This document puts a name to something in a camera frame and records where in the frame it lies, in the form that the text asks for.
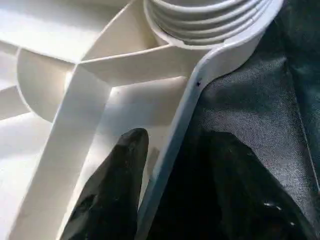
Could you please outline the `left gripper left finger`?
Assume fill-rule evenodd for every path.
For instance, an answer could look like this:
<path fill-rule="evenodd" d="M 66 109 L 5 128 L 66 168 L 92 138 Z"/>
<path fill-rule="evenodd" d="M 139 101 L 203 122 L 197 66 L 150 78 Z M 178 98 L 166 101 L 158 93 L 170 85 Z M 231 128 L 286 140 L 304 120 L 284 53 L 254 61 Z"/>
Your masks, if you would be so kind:
<path fill-rule="evenodd" d="M 85 183 L 62 240 L 132 240 L 149 147 L 144 128 L 122 134 Z"/>

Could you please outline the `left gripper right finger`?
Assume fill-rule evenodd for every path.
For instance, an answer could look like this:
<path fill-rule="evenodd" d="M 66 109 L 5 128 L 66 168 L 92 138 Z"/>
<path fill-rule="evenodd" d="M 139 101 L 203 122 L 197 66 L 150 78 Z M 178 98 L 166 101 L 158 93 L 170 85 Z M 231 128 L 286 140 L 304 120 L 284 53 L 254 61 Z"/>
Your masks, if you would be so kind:
<path fill-rule="evenodd" d="M 220 227 L 230 240 L 314 240 L 301 208 L 247 144 L 230 132 L 202 130 Z"/>

